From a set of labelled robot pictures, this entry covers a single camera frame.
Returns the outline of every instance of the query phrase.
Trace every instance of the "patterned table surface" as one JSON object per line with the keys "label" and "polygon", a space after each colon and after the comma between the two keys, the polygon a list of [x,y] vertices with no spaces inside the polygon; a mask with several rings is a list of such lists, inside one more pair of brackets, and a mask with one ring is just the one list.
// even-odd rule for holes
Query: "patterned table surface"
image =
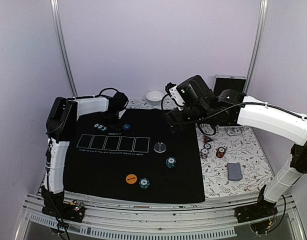
{"label": "patterned table surface", "polygon": [[[167,97],[163,107],[173,109],[176,106]],[[160,106],[150,105],[142,99],[131,99],[127,108],[161,109]],[[203,129],[208,134],[213,132],[209,127]],[[204,136],[197,127],[196,132],[201,150]],[[228,135],[224,128],[219,128],[211,138],[213,141],[209,142],[211,149],[207,159],[200,159],[206,199],[255,193],[270,182],[273,177],[272,171],[251,127],[244,127],[241,135]],[[219,147],[226,150],[223,158],[216,157],[216,150]],[[228,180],[227,163],[240,163],[242,180]]]}

